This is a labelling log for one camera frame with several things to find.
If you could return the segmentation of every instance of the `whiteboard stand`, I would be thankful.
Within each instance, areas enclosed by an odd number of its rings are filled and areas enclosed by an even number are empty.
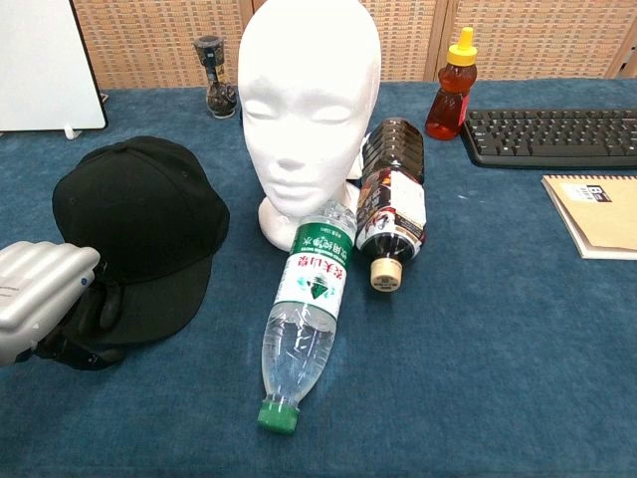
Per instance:
[[[82,134],[82,131],[79,129],[73,129],[70,124],[65,124],[64,134],[67,136],[67,139],[75,139]]]

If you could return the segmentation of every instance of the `blue tabletop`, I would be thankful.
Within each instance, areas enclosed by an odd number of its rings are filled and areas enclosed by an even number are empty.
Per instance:
[[[434,84],[383,84],[370,128],[419,128]],[[112,91],[109,127],[0,137],[0,247],[61,242],[57,181],[138,134],[199,158],[231,212],[201,309],[178,335],[82,372],[0,369],[0,476],[637,476],[637,263],[580,259],[540,179],[425,137],[428,240],[398,292],[350,265],[338,331],[296,433],[257,426],[261,341],[286,254],[239,118],[203,89]],[[635,80],[480,82],[471,108],[635,108]]]

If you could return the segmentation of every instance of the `brown notebook cover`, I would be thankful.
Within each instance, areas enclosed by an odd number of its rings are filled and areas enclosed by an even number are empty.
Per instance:
[[[584,259],[637,260],[637,176],[541,179]]]

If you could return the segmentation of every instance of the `black baseball cap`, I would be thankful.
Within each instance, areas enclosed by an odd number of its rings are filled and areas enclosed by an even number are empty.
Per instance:
[[[87,154],[57,184],[53,213],[66,242],[101,254],[64,329],[93,346],[182,329],[203,301],[230,217],[195,155],[152,136]]]

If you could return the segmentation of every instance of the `whiteboard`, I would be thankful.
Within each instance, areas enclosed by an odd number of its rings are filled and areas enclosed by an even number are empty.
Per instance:
[[[0,0],[0,131],[102,129],[71,0]]]

